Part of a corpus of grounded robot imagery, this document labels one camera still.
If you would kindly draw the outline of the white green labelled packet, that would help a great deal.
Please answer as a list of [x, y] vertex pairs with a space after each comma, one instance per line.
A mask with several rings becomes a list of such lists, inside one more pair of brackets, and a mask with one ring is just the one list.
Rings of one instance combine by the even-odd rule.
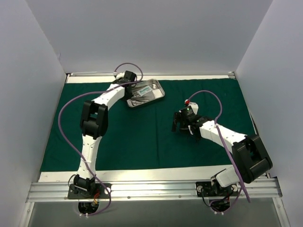
[[147, 94], [147, 93], [149, 93], [149, 92], [151, 92], [151, 91], [153, 91], [153, 89], [152, 89], [150, 86], [145, 86], [145, 87], [139, 89], [139, 90], [137, 91], [137, 94], [138, 94], [139, 96], [144, 96], [145, 94]]

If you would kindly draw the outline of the stainless steel instrument tray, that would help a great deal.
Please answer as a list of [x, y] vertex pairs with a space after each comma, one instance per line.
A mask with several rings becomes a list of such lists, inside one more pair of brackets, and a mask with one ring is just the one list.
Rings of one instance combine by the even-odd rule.
[[[145, 87], [145, 86], [150, 86], [153, 90], [160, 89], [161, 92], [162, 92], [162, 97], [160, 97], [160, 98], [154, 98], [154, 95], [153, 95], [152, 91], [149, 92], [149, 93], [147, 93], [147, 94], [145, 94], [145, 96], [153, 96], [153, 99], [152, 99], [151, 101], [149, 101], [149, 102], [156, 101], [156, 100], [161, 99], [161, 98], [163, 98], [163, 97], [165, 96], [165, 91], [164, 91], [164, 89], [162, 88], [160, 82], [159, 82], [158, 80], [156, 80], [156, 79], [150, 79], [150, 80], [142, 81], [142, 82], [136, 84], [135, 87], [132, 88], [132, 95], [133, 95], [132, 97], [134, 97], [134, 96], [139, 96], [139, 95], [137, 94], [137, 91], [138, 91], [139, 89]], [[140, 105], [132, 106], [131, 103], [130, 103], [130, 101], [129, 101], [129, 99], [126, 101], [126, 103], [127, 103], [127, 105], [128, 105], [130, 108], [134, 108], [134, 107], [140, 106]]]

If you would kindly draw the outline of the white gauze pad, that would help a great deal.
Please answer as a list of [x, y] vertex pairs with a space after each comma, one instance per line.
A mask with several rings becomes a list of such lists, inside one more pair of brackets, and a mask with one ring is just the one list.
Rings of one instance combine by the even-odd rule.
[[162, 97], [162, 92], [161, 92], [160, 89], [153, 90], [152, 93], [154, 95], [154, 98], [160, 98], [160, 97]]

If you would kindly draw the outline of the dark green surgical drape cloth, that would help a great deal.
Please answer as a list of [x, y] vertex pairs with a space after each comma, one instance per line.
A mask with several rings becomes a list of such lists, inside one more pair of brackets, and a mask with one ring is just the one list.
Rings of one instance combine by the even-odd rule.
[[[239, 83], [234, 79], [162, 80], [165, 96], [130, 108], [118, 101], [109, 110], [109, 126], [98, 150], [96, 169], [133, 170], [228, 165], [221, 146], [196, 141], [182, 132], [172, 132], [173, 114], [192, 97], [201, 116], [238, 133], [254, 134]], [[96, 97], [108, 83], [66, 84], [56, 110], [42, 172], [76, 171], [82, 148], [80, 117], [83, 103]]]

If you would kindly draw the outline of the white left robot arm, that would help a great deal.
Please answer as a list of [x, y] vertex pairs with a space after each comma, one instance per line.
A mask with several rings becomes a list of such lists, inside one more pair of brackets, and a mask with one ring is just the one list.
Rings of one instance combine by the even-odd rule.
[[83, 140], [81, 161], [73, 184], [84, 198], [91, 198], [96, 191], [95, 165], [100, 141], [108, 129], [108, 111], [118, 100], [132, 97], [136, 77], [135, 73], [126, 71], [104, 93], [83, 105], [80, 119]]

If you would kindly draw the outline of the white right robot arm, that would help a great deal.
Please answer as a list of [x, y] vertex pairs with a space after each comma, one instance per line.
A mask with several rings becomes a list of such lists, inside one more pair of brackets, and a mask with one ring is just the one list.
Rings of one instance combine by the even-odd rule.
[[207, 139], [227, 148], [234, 163], [211, 178], [210, 189], [215, 195], [223, 194], [228, 186], [241, 181], [251, 183], [273, 167], [259, 135], [248, 136], [227, 129], [211, 118], [198, 115], [195, 107], [189, 105], [174, 113], [172, 131], [177, 126], [197, 140]]

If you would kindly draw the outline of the steel surgical scissors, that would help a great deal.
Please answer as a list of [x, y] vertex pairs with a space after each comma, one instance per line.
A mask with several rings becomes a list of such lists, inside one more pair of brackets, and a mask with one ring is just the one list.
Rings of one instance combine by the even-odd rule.
[[153, 96], [134, 96], [129, 99], [132, 106], [145, 104], [153, 99]]

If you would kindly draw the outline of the aluminium back frame rail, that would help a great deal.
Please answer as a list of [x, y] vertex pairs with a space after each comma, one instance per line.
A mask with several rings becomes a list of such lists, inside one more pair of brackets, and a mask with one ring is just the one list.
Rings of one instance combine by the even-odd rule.
[[[113, 72], [73, 72], [69, 73], [71, 76], [113, 76]], [[198, 76], [227, 76], [227, 73], [207, 73], [207, 72], [144, 72], [144, 76], [190, 76], [190, 75], [198, 75]]]

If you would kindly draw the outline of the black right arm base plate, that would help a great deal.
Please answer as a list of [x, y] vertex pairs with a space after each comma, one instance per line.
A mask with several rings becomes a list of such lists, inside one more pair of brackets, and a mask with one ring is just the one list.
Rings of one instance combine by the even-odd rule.
[[210, 181], [196, 182], [196, 194], [198, 197], [225, 197], [236, 196], [238, 187], [233, 184], [222, 188], [218, 183]]

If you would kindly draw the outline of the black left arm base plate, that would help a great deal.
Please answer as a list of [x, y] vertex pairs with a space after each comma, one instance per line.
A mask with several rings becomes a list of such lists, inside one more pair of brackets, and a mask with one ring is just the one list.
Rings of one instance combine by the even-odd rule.
[[92, 189], [86, 190], [75, 186], [74, 184], [69, 185], [67, 199], [70, 200], [82, 200], [82, 199], [109, 199], [108, 192], [111, 191], [111, 184], [105, 183], [102, 186], [100, 183], [95, 184]]

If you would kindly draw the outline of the aluminium front frame rail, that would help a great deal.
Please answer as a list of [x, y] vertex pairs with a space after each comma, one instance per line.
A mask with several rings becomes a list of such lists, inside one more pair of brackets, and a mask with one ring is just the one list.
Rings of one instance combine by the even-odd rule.
[[[196, 200], [216, 199], [217, 197], [198, 197], [197, 180], [183, 181], [129, 181], [110, 182], [109, 199], [112, 201], [163, 201], [163, 200]], [[66, 182], [33, 183], [27, 196], [28, 202], [91, 202], [109, 199], [67, 199], [69, 185]]]

